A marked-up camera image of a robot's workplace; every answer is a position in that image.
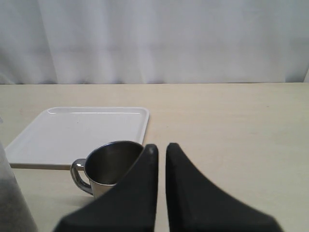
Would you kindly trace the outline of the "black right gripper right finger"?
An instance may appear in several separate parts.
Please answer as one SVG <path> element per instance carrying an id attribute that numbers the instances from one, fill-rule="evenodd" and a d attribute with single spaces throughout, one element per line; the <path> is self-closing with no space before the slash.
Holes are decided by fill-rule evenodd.
<path id="1" fill-rule="evenodd" d="M 205 177 L 170 143 L 166 200 L 171 232 L 281 232 L 276 219 L 232 197 Z"/>

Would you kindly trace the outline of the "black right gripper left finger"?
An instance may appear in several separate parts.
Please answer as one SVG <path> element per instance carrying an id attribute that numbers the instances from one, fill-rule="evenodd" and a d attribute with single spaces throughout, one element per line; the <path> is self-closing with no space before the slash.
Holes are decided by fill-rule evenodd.
<path id="1" fill-rule="evenodd" d="M 83 208 L 64 216 L 56 232 L 153 232 L 158 194 L 159 152 L 146 145 L 118 184 Z"/>

